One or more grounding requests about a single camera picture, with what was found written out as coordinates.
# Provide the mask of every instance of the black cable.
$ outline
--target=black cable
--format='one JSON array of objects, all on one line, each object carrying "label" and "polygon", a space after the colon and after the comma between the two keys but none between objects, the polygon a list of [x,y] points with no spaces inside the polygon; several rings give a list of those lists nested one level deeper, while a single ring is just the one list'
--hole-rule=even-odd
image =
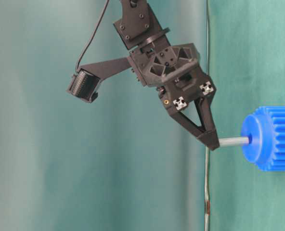
[{"label": "black cable", "polygon": [[207,74],[210,75],[210,12],[209,1],[207,0]]},{"label": "black cable", "polygon": [[84,54],[86,53],[88,47],[89,47],[90,44],[92,43],[92,41],[93,41],[93,39],[94,39],[94,36],[95,36],[95,34],[96,34],[96,32],[97,32],[97,30],[98,30],[100,24],[101,24],[101,21],[102,21],[102,19],[103,19],[103,16],[104,16],[104,14],[105,14],[105,11],[106,11],[106,9],[107,9],[107,6],[108,6],[109,1],[110,1],[110,0],[106,0],[106,3],[105,3],[104,8],[103,8],[103,11],[102,11],[102,13],[101,13],[101,15],[100,15],[100,18],[99,18],[99,21],[98,21],[98,23],[96,24],[95,29],[94,29],[94,31],[93,31],[93,33],[92,33],[92,35],[91,35],[91,37],[90,37],[88,43],[86,44],[85,48],[83,49],[82,53],[80,54],[80,56],[79,56],[79,58],[78,58],[78,61],[77,61],[77,63],[76,63],[76,68],[75,68],[76,73],[78,73],[79,64],[80,64],[81,59],[83,58],[83,56],[84,56]]}]

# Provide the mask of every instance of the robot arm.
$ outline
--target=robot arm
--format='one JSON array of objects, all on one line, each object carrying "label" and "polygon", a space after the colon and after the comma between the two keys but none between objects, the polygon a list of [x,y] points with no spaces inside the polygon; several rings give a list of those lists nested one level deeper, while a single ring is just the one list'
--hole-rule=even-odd
[{"label": "robot arm", "polygon": [[[214,150],[220,146],[210,105],[216,87],[199,65],[194,44],[171,46],[146,0],[120,0],[122,18],[114,23],[127,58],[79,66],[68,92],[93,102],[100,83],[132,68],[143,86],[155,87],[168,114],[204,145]],[[196,125],[182,111],[193,102],[201,125]]]}]

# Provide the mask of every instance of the blue gear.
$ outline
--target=blue gear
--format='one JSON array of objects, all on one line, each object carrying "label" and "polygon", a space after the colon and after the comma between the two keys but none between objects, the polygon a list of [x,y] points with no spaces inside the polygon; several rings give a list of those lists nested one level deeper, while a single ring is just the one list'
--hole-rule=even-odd
[{"label": "blue gear", "polygon": [[245,158],[263,171],[285,171],[285,107],[260,107],[243,122]]}]

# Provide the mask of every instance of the metal shaft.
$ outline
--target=metal shaft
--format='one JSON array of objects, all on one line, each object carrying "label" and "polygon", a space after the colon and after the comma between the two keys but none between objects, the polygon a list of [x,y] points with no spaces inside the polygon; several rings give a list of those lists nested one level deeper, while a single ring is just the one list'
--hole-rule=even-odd
[{"label": "metal shaft", "polygon": [[244,146],[244,145],[249,145],[248,137],[220,139],[220,147],[234,147],[234,146]]},{"label": "metal shaft", "polygon": [[210,195],[209,195],[209,159],[210,149],[206,147],[205,160],[205,231],[209,231],[210,224]]}]

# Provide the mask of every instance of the green fabric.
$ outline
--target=green fabric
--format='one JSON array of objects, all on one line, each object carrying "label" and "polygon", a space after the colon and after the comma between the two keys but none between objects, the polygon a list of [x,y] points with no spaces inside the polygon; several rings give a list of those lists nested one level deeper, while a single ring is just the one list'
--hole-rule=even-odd
[{"label": "green fabric", "polygon": [[[205,67],[205,1],[149,2]],[[65,92],[103,5],[0,0],[0,231],[203,229],[204,148],[154,88],[126,71],[91,105]],[[121,12],[111,0],[82,64],[128,55]]]},{"label": "green fabric", "polygon": [[[239,136],[263,105],[285,105],[285,0],[211,0],[210,74],[220,137]],[[266,173],[240,148],[211,153],[212,231],[285,231],[285,172]]]}]

